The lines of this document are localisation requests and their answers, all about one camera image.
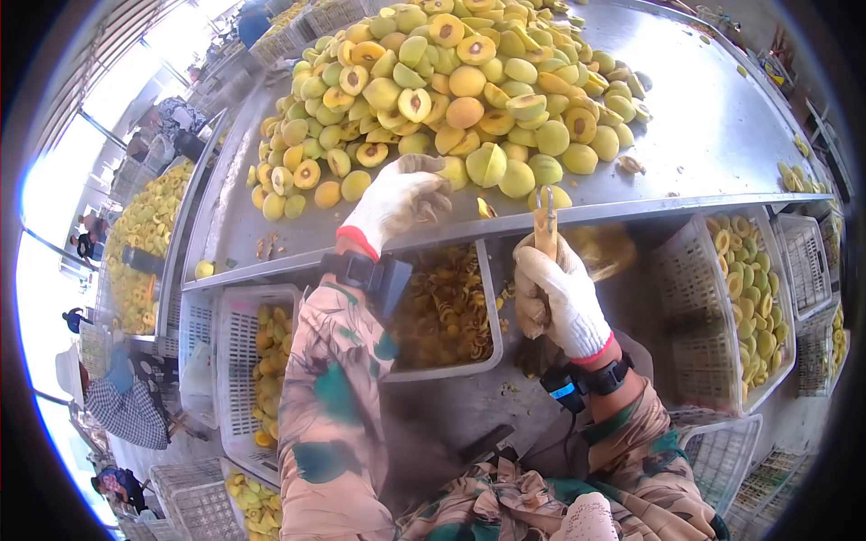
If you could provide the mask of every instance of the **sleeve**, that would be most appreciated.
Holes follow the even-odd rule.
[[[378,380],[396,353],[342,287],[324,284],[302,305],[279,410],[283,539],[394,539],[377,499],[387,470]]]
[[[652,531],[698,530],[717,538],[724,523],[701,498],[688,457],[677,445],[678,434],[669,429],[668,411],[650,380],[643,380],[643,394],[632,404],[584,432],[590,474],[609,485],[615,499]]]

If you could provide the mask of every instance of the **metal table edge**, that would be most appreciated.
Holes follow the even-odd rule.
[[[718,210],[755,204],[804,203],[831,198],[832,195],[830,194],[802,193],[670,197],[569,207],[567,209],[559,209],[557,215],[559,224],[565,225],[608,218],[637,219],[651,216],[672,216],[693,212],[696,209],[712,208]],[[521,232],[528,233],[532,229],[533,218],[528,213],[502,216],[496,220],[474,220],[472,222],[456,223],[443,228],[426,229],[421,226],[411,234],[403,235],[394,242],[389,242],[385,251],[395,252],[410,248],[426,248],[443,242],[454,244],[481,238],[515,235]],[[233,284],[244,280],[315,267],[321,260],[322,255],[330,251],[331,248],[323,248],[305,254],[289,255],[271,261],[263,261],[249,267],[232,269],[201,280],[189,280],[183,284],[182,291],[186,292],[223,284]]]
[[[190,211],[192,210],[192,200],[194,199],[194,195],[198,189],[198,184],[202,180],[204,170],[207,169],[208,157],[213,152],[214,147],[217,146],[217,141],[219,140],[220,133],[222,133],[223,129],[225,129],[226,124],[229,122],[228,109],[223,109],[216,117],[218,118],[218,120],[214,125],[213,133],[211,134],[210,138],[208,138],[207,143],[204,144],[202,157],[198,160],[198,163],[192,170],[190,183],[186,188],[186,192],[184,193],[184,199],[180,203],[180,210],[178,211],[178,216],[175,218],[174,221],[175,229],[171,233],[172,242],[169,243],[168,252],[165,255],[165,270],[163,271],[162,276],[162,287],[159,290],[159,305],[156,314],[156,330],[154,332],[156,336],[165,336],[168,332],[169,302],[171,299],[172,290],[175,287],[174,278],[175,273],[177,272],[178,254],[181,251],[180,239],[183,238],[184,229],[187,225],[186,222]]]

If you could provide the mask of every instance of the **plastic crate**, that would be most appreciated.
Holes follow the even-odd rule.
[[[259,477],[255,473],[250,472],[249,470],[247,470],[244,467],[238,466],[237,464],[235,464],[231,460],[222,458],[219,461],[220,461],[220,468],[223,470],[223,478],[224,479],[228,480],[230,475],[233,474],[232,470],[234,470],[238,473],[243,473],[247,477],[253,478],[254,480],[258,481],[262,486],[266,486],[267,488],[269,488],[274,493],[276,493],[276,494],[280,493],[279,486],[274,485],[274,484],[270,483],[269,481],[262,479],[261,477]],[[245,530],[246,526],[243,525],[243,520],[246,518],[246,515],[244,515],[243,511],[241,511],[241,508],[237,506],[237,503],[235,503],[234,498],[231,499],[231,510],[235,514],[235,519],[237,520],[238,526],[241,528],[241,530]]]
[[[797,319],[804,320],[830,302],[830,270],[818,221],[809,216],[780,214],[773,231],[785,260]]]
[[[174,159],[174,154],[174,145],[171,141],[165,135],[158,133],[153,138],[144,165],[152,171],[160,171]]]
[[[440,377],[470,376],[486,372],[494,368],[502,360],[502,330],[499,327],[499,310],[496,308],[496,292],[493,289],[493,278],[490,275],[490,259],[487,245],[484,241],[475,241],[475,252],[478,254],[478,273],[481,275],[481,285],[484,287],[484,300],[487,302],[490,321],[490,337],[493,340],[493,351],[484,361],[470,364],[457,364],[442,368],[426,368],[417,370],[392,371],[382,378],[384,382],[414,382],[421,379],[438,379]]]
[[[671,428],[688,456],[701,497],[724,516],[746,477],[763,417],[737,419],[711,409],[671,411]]]
[[[839,293],[830,304],[797,326],[797,373],[800,396],[828,396],[830,365],[833,360],[833,318],[840,303]]]
[[[740,209],[760,231],[758,247],[770,257],[779,274],[779,305],[789,329],[794,328],[791,297],[783,279],[785,268],[763,207]],[[697,214],[658,248],[652,256],[652,272],[661,298],[662,313],[675,328],[672,339],[679,399],[736,416],[749,415],[791,372],[796,340],[789,332],[782,349],[782,364],[763,385],[742,400],[740,347],[734,311],[727,295],[706,217]]]
[[[144,522],[121,522],[120,531],[130,541],[153,541],[156,537]]]
[[[724,517],[731,538],[761,539],[797,493],[813,458],[776,449],[754,468]]]
[[[377,13],[369,0],[329,0],[314,5],[303,18],[314,35],[323,36]]]
[[[91,378],[103,377],[111,366],[114,340],[104,325],[79,324],[78,358]]]
[[[309,40],[303,35],[299,24],[303,14],[308,9],[309,6],[301,10],[292,22],[280,31],[255,42],[249,48],[249,53],[253,55],[253,58],[264,68],[270,68],[280,59],[289,58],[291,53],[303,48]]]
[[[212,298],[209,294],[200,291],[183,293],[181,296],[178,322],[179,338],[177,340],[179,375],[184,374],[184,367],[192,355],[196,343],[211,344],[210,330],[213,321],[211,301]],[[217,375],[212,353],[210,369],[213,377],[213,390],[216,392]],[[216,405],[216,401],[214,401],[213,415],[207,415],[200,411],[189,413],[204,425],[210,428],[219,428],[219,413]]]
[[[184,539],[167,518],[150,520],[145,522],[145,525],[157,541],[183,541]]]
[[[262,304],[284,309],[291,306],[294,333],[300,302],[301,292],[291,284],[226,288],[218,303],[219,327],[211,357],[216,360],[216,411],[225,453],[236,464],[277,486],[276,450],[259,447],[253,440],[253,433],[261,426],[252,413],[253,368],[262,360],[255,349],[259,330],[255,313]]]
[[[821,240],[824,241],[824,254],[827,256],[827,268],[830,272],[830,282],[839,281],[840,252],[842,250],[842,232],[844,218],[835,211],[818,220],[821,229]]]
[[[247,538],[231,510],[219,459],[153,466],[150,478],[172,527],[184,538]]]
[[[145,184],[156,179],[157,176],[156,171],[127,156],[114,173],[114,182],[108,198],[126,207],[132,202],[132,196],[141,192]]]

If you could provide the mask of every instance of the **gloved hand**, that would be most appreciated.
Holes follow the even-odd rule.
[[[595,284],[562,235],[557,234],[556,262],[533,246],[530,234],[514,249],[517,323],[529,338],[546,334],[574,363],[588,364],[613,341]]]
[[[436,223],[433,209],[451,211],[451,182],[436,174],[444,168],[443,158],[423,154],[406,154],[386,165],[337,236],[350,236],[378,261],[384,244],[412,223]]]

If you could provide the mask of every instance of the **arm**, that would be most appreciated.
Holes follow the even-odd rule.
[[[450,188],[425,172],[442,167],[442,160],[418,155],[386,166],[338,230],[336,251],[377,260],[382,245],[430,207],[422,203]],[[281,394],[283,537],[394,539],[391,514],[378,501],[387,473],[378,380],[396,354],[364,293],[323,276],[298,314]]]
[[[532,240],[530,235],[514,250],[520,328],[527,335],[549,335],[585,371],[621,359],[622,349],[583,262],[561,236],[556,262],[532,248]],[[546,293],[549,307],[541,292]],[[594,423],[583,436],[590,445],[590,473],[617,489],[615,497],[628,515],[647,524],[669,523],[666,527],[674,530],[679,529],[677,521],[687,520],[714,538],[714,525],[721,519],[701,499],[691,466],[677,447],[677,434],[669,431],[668,412],[650,381],[629,369],[617,390],[606,396],[590,393],[589,402]],[[648,502],[655,506],[648,507]],[[614,519],[623,527],[629,520],[624,515]]]

